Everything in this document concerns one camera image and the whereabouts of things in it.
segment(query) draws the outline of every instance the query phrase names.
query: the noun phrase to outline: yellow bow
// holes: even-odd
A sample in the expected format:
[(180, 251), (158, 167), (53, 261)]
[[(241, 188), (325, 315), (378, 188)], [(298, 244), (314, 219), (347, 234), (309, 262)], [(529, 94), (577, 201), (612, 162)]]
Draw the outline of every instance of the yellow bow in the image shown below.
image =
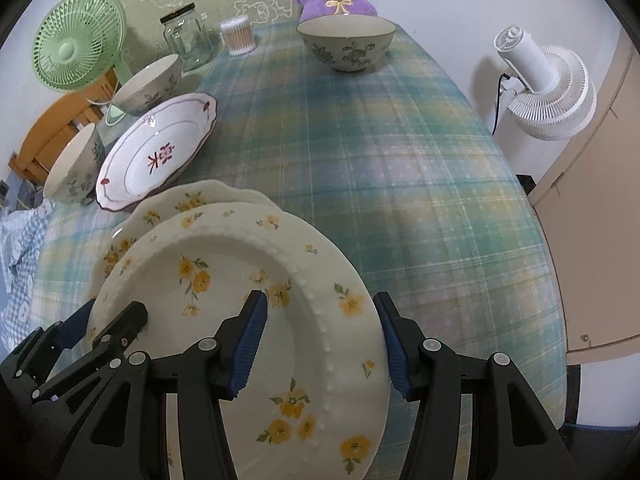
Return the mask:
[(334, 14), (350, 14), (347, 5), (353, 5), (353, 0), (327, 0), (325, 6), (335, 7)]

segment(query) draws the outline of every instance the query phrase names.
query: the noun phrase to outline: chair backrest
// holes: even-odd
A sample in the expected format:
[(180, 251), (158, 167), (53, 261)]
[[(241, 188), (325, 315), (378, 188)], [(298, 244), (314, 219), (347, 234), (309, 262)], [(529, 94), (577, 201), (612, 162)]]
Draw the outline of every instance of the chair backrest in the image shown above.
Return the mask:
[(110, 71), (82, 92), (58, 99), (31, 127), (20, 152), (9, 160), (9, 168), (21, 178), (43, 185), (62, 150), (78, 133), (74, 122), (87, 126), (102, 119), (100, 108), (87, 99), (108, 102), (116, 84), (115, 74)]

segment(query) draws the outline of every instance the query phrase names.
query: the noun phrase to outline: white plate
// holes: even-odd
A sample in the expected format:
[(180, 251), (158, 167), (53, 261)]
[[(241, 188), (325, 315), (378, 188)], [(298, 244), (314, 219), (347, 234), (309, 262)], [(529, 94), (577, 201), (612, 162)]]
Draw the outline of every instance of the white plate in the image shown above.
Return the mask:
[(107, 211), (122, 211), (175, 180), (216, 125), (218, 102), (198, 92), (158, 105), (139, 118), (107, 155), (95, 190)]
[[(382, 327), (353, 266), (293, 215), (220, 203), (162, 222), (107, 278), (85, 348), (138, 300), (148, 324), (127, 352), (183, 352), (254, 288), (266, 291), (269, 318), (246, 388), (222, 403), (239, 479), (363, 478), (388, 409)], [(167, 428), (172, 478), (182, 478), (173, 411)]]
[(100, 258), (91, 274), (87, 299), (90, 300), (98, 295), (104, 280), (111, 274), (113, 267), (124, 254), (140, 237), (147, 234), (160, 222), (164, 222), (178, 213), (189, 211), (195, 207), (217, 202), (263, 204), (278, 211), (280, 210), (278, 206), (259, 191), (237, 189), (213, 179), (171, 187), (162, 193), (145, 198), (138, 204), (132, 215), (111, 233), (107, 247), (100, 254)]

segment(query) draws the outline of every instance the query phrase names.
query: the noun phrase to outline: door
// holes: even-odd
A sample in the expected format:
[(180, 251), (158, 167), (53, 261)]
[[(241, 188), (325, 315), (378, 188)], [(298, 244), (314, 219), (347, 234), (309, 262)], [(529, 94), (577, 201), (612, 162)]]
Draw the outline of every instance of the door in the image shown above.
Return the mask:
[(536, 205), (569, 351), (640, 335), (640, 56), (569, 170)]

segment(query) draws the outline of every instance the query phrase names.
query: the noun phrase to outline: white electric fan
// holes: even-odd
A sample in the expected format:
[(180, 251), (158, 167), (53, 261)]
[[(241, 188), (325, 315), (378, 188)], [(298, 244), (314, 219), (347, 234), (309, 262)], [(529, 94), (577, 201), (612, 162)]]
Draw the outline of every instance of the white electric fan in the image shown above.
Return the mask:
[(539, 47), (517, 25), (498, 34), (494, 46), (517, 75), (502, 85), (498, 117), (508, 108), (525, 133), (541, 140), (566, 139), (585, 129), (595, 113), (596, 91), (574, 51)]

